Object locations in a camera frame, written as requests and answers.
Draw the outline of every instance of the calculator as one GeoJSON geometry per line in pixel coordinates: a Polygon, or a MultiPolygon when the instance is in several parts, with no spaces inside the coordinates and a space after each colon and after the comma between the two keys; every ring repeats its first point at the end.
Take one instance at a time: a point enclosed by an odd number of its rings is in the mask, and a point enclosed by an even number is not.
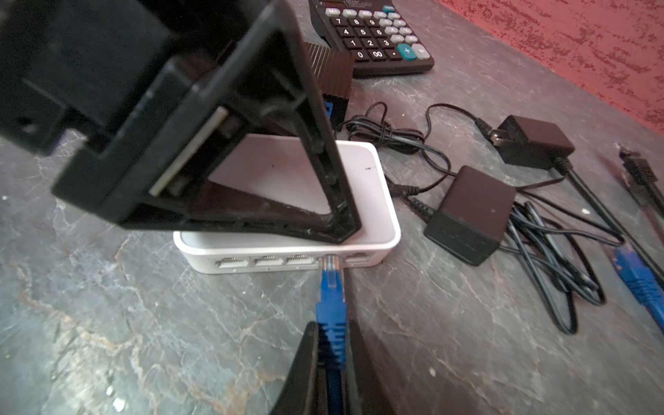
{"type": "Polygon", "coordinates": [[[415,74],[434,59],[390,0],[309,0],[316,33],[355,59],[353,78],[415,74]]]}

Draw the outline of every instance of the power adapter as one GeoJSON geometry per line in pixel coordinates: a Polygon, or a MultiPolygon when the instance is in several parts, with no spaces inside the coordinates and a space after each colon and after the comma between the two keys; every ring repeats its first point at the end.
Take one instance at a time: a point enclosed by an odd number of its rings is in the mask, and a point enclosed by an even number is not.
{"type": "Polygon", "coordinates": [[[574,144],[554,123],[509,116],[489,138],[507,164],[549,170],[574,152],[574,144]]]}
{"type": "Polygon", "coordinates": [[[463,166],[424,236],[470,265],[480,265],[500,245],[516,188],[463,166]]]}

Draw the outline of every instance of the teal plus key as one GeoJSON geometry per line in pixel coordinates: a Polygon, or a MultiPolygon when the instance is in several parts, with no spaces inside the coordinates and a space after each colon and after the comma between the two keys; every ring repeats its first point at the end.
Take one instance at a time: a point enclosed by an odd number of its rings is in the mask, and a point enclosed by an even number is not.
{"type": "Polygon", "coordinates": [[[405,60],[415,60],[417,58],[417,55],[413,52],[412,48],[405,43],[400,44],[396,49],[405,60]]]}

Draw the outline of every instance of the blue ethernet cable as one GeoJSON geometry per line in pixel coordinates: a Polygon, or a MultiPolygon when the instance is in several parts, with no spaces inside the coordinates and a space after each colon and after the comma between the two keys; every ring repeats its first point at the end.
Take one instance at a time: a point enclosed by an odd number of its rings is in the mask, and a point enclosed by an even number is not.
{"type": "Polygon", "coordinates": [[[346,364],[347,314],[339,257],[326,255],[323,258],[321,302],[316,304],[316,322],[320,330],[319,364],[325,368],[327,378],[329,415],[343,415],[341,377],[346,364]]]}
{"type": "Polygon", "coordinates": [[[616,271],[639,304],[644,305],[664,333],[664,293],[653,272],[629,244],[616,248],[616,271]]]}

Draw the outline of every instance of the marble surface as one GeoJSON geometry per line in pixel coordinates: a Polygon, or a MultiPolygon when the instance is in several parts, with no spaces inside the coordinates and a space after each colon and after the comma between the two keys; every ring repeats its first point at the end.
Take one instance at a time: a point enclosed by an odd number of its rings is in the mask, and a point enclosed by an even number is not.
{"type": "MultiPolygon", "coordinates": [[[[305,39],[320,42],[306,1],[292,4],[305,39]]],[[[614,143],[656,161],[662,137],[434,0],[396,6],[436,65],[355,80],[348,114],[384,100],[395,125],[423,129],[426,106],[451,102],[493,125],[509,114],[555,122],[576,144],[579,173],[661,263],[662,241],[623,188],[614,143]]],[[[49,187],[82,140],[69,134],[48,159],[0,141],[0,412],[267,414],[314,318],[319,273],[200,275],[170,233],[127,232],[56,200],[49,187]]],[[[503,164],[467,120],[443,110],[430,143],[455,169],[512,184],[550,178],[503,164]]],[[[381,158],[395,179],[435,177],[417,157],[381,158]]],[[[436,205],[445,188],[422,198],[436,205]]],[[[541,193],[587,207],[568,184],[541,193]]],[[[661,413],[664,335],[608,251],[581,242],[608,304],[579,301],[580,331],[569,337],[518,259],[496,253],[467,266],[395,206],[401,243],[381,265],[347,271],[346,292],[399,414],[661,413]]]]}

